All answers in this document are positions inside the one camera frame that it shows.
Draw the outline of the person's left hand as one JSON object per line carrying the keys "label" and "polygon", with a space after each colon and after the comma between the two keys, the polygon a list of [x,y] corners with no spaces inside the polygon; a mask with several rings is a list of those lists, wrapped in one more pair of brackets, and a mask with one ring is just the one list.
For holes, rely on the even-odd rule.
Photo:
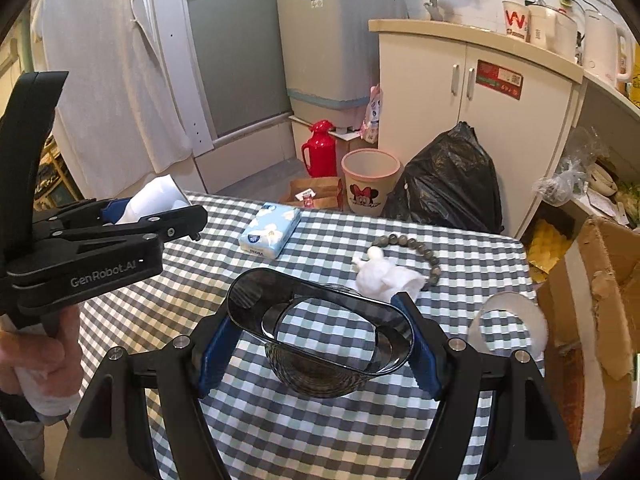
{"label": "person's left hand", "polygon": [[79,392],[84,378],[78,342],[79,312],[78,306],[70,306],[60,313],[55,338],[1,331],[1,390],[4,393],[23,393],[15,375],[17,368],[37,375],[37,390],[44,396],[67,398]]}

